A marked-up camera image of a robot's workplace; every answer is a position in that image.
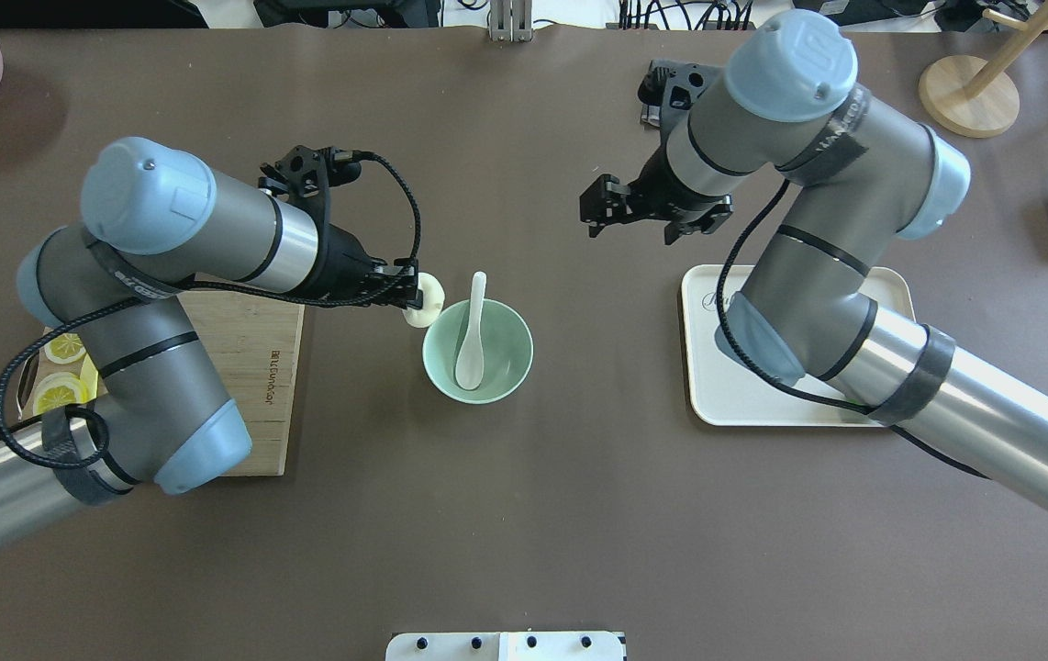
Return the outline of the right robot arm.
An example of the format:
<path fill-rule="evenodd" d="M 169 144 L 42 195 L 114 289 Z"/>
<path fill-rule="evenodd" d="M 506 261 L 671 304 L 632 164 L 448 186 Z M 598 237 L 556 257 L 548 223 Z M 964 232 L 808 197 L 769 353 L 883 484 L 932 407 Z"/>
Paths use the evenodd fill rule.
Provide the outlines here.
<path fill-rule="evenodd" d="M 718 305 L 717 346 L 779 392 L 861 414 L 1048 511 L 1047 395 L 863 293 L 890 242 L 927 237 L 959 208 L 970 167 L 875 100 L 829 18 L 791 9 L 756 29 L 665 122 L 636 180 L 603 174 L 583 192 L 580 222 L 591 237 L 642 220 L 665 223 L 665 243 L 711 234 L 764 166 L 799 194 Z"/>

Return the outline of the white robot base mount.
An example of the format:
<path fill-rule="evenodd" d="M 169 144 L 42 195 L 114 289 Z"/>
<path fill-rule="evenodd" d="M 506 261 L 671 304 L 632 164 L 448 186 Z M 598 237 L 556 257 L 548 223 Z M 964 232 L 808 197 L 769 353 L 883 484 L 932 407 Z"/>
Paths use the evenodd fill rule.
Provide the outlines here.
<path fill-rule="evenodd" d="M 385 660 L 628 660 L 625 634 L 612 631 L 402 633 Z"/>

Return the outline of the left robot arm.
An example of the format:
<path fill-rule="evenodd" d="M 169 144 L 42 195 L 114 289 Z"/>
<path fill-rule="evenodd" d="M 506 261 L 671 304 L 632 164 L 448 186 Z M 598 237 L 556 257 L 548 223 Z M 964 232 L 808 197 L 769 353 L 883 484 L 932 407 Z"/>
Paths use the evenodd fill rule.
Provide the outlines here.
<path fill-rule="evenodd" d="M 0 373 L 0 548 L 138 484 L 176 495 L 241 464 L 252 436 L 180 294 L 226 290 L 310 307 L 393 306 L 431 325 L 441 288 L 407 258 L 374 258 L 330 221 L 330 193 L 388 160 L 296 146 L 242 183 L 185 151 L 126 137 L 101 151 L 81 218 L 17 268 L 25 309 L 47 335 Z M 51 339 L 80 336 L 105 394 L 10 426 L 14 374 Z"/>

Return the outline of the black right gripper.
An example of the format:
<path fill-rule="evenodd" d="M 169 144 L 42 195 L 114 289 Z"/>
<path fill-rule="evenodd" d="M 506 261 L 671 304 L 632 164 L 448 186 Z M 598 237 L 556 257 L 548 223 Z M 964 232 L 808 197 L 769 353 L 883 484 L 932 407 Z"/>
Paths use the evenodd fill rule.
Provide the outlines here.
<path fill-rule="evenodd" d="M 624 185 L 612 174 L 601 174 L 578 196 L 578 220 L 588 238 L 598 238 L 608 227 L 653 220 L 665 223 L 663 243 L 680 238 L 709 235 L 732 217 L 729 194 L 709 196 L 687 188 L 675 175 L 660 147 L 647 159 L 636 180 Z"/>

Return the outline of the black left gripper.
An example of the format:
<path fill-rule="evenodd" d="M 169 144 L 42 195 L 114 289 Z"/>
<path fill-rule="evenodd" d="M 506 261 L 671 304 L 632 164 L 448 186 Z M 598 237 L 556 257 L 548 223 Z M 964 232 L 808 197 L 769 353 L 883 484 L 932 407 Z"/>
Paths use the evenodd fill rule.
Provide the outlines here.
<path fill-rule="evenodd" d="M 386 263 L 362 247 L 359 239 L 327 223 L 321 234 L 316 260 L 307 276 L 307 298 L 327 304 L 366 304 L 421 310 L 420 288 L 393 288 L 393 281 L 415 279 L 418 260 Z"/>

